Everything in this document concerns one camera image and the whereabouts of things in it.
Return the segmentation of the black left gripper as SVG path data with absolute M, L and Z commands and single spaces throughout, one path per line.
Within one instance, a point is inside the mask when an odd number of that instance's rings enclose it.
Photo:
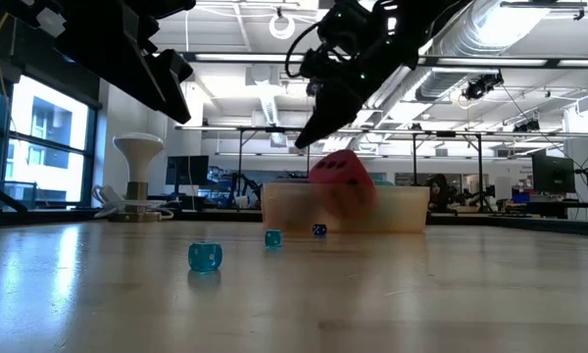
M 136 18 L 100 26 L 69 24 L 56 38 L 56 49 L 180 124 L 191 119 L 180 85 L 193 69 L 173 49 L 158 53 L 145 34 L 156 20 L 195 6 L 196 0 L 0 0 L 2 10 L 32 28 L 42 27 L 39 17 L 45 10 L 65 23 Z

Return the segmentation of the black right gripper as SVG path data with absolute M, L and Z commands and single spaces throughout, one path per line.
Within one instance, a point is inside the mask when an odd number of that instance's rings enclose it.
M 318 30 L 320 45 L 303 59 L 313 114 L 295 141 L 298 149 L 350 124 L 370 94 L 399 67 L 417 65 L 414 28 Z

